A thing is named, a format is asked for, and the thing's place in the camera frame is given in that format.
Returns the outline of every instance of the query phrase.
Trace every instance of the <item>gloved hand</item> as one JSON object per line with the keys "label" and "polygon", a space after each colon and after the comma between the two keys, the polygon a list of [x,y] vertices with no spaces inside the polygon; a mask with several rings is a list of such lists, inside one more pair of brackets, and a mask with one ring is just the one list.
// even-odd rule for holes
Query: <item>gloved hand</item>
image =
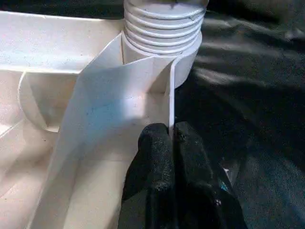
{"label": "gloved hand", "polygon": [[202,139],[187,123],[176,124],[174,139],[172,145],[164,124],[141,133],[118,228],[246,228],[230,182],[209,159]]}

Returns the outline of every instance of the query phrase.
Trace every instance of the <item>white plastic housing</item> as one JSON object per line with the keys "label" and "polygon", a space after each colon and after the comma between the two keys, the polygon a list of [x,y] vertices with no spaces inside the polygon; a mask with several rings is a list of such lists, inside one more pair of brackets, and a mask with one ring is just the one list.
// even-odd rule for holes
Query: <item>white plastic housing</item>
{"label": "white plastic housing", "polygon": [[[141,9],[138,3],[134,6]],[[164,5],[164,12],[170,9]],[[197,11],[187,12],[195,19],[186,14],[145,18],[155,24],[198,23],[183,27],[184,33],[181,28],[145,30],[159,34],[157,40],[151,34],[145,37],[156,42],[153,47],[135,45],[139,39],[123,30],[124,24],[135,25],[128,21],[0,12],[1,19],[10,21],[0,20],[9,36],[0,46],[0,68],[23,72],[18,101],[27,123],[40,128],[41,136],[57,137],[29,229],[116,228],[124,178],[140,132],[162,122],[172,135],[174,89],[185,81],[202,40],[198,30],[204,11]],[[176,43],[187,39],[182,46]]]}

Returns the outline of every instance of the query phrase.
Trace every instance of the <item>white plastic part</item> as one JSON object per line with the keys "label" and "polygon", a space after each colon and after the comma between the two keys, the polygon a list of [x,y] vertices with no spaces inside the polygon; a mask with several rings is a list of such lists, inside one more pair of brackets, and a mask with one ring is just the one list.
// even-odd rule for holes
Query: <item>white plastic part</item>
{"label": "white plastic part", "polygon": [[35,128],[22,115],[22,72],[0,70],[0,228],[24,228],[46,178],[56,134]]}
{"label": "white plastic part", "polygon": [[[142,5],[130,3],[141,14]],[[151,3],[147,12],[155,14]],[[162,25],[160,20],[169,9],[166,4],[157,17],[145,16],[147,23]],[[139,134],[146,125],[156,122],[168,125],[170,136],[173,134],[174,89],[187,78],[202,39],[199,29],[204,11],[192,8],[195,13],[190,16],[185,10],[182,7],[178,14],[171,14],[172,24],[163,24],[165,30],[126,21],[126,28],[141,38],[127,29],[120,33],[122,21],[0,13],[3,19],[12,17],[16,24],[4,25],[6,29],[11,27],[10,36],[26,24],[33,25],[27,26],[31,34],[12,43],[5,40],[0,68],[24,71],[19,102],[28,120],[43,130],[59,129],[47,178],[27,228],[116,228],[124,178],[137,152]],[[183,21],[182,27],[177,26],[178,21]],[[86,33],[102,35],[98,40]],[[84,41],[73,40],[75,35]],[[50,45],[44,47],[39,36]],[[150,46],[141,43],[143,39],[150,40]],[[164,45],[164,39],[171,45]],[[28,40],[34,45],[21,45]],[[99,54],[95,42],[100,43]],[[86,59],[81,58],[82,45],[88,53]],[[92,56],[96,58],[88,63]],[[69,77],[75,80],[74,73],[79,73],[75,85],[66,85]],[[60,87],[54,91],[54,86],[50,90],[45,87],[51,83]],[[67,96],[58,97],[66,88]]]}
{"label": "white plastic part", "polygon": [[173,1],[124,1],[125,34],[140,50],[177,55],[190,48],[200,33],[205,10],[200,4]]}

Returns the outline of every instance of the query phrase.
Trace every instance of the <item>black fabric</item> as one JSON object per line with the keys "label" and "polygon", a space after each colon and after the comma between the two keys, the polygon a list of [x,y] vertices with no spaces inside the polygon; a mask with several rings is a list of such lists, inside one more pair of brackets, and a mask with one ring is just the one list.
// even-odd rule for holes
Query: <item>black fabric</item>
{"label": "black fabric", "polygon": [[176,122],[196,129],[213,161],[239,165],[248,228],[305,227],[304,99],[294,88],[208,86],[194,72],[176,90]]}
{"label": "black fabric", "polygon": [[247,228],[225,171],[210,159],[200,136],[182,122],[174,139],[180,228]]}
{"label": "black fabric", "polygon": [[164,124],[141,133],[139,151],[126,175],[119,229],[175,229],[173,146]]}

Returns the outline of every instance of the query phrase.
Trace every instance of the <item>ribbed pipe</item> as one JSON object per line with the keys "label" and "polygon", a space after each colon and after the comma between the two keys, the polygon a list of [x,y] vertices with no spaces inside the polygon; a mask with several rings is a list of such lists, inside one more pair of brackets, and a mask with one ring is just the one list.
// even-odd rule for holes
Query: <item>ribbed pipe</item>
{"label": "ribbed pipe", "polygon": [[164,1],[125,0],[125,35],[138,49],[154,54],[179,54],[200,33],[205,8]]}

